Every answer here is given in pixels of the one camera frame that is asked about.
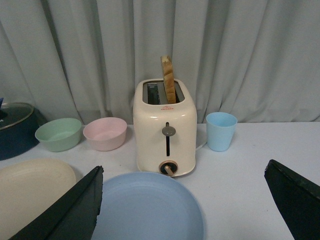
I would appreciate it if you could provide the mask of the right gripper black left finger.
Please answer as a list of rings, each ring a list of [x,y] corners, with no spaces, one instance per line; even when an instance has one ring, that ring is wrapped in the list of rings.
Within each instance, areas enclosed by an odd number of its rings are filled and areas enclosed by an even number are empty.
[[[96,166],[12,240],[90,240],[103,195],[102,166]]]

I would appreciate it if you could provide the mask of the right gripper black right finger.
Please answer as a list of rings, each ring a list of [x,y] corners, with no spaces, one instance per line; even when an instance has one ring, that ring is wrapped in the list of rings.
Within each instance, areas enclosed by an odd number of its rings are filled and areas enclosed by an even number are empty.
[[[320,238],[320,186],[271,159],[264,171],[273,200],[295,240]]]

